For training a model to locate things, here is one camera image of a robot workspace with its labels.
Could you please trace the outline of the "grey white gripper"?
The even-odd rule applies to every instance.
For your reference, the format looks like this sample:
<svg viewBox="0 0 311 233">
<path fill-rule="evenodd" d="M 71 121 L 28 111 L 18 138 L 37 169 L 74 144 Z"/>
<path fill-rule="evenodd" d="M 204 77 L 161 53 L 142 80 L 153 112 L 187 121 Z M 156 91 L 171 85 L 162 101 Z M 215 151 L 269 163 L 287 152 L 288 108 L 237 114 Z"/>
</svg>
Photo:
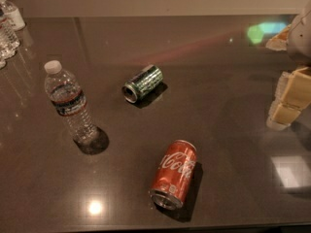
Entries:
<svg viewBox="0 0 311 233">
<path fill-rule="evenodd" d="M 276 131 L 289 127 L 311 104 L 311 1 L 265 45 L 270 50 L 287 50 L 301 67 L 283 72 L 278 80 L 266 125 Z"/>
</svg>

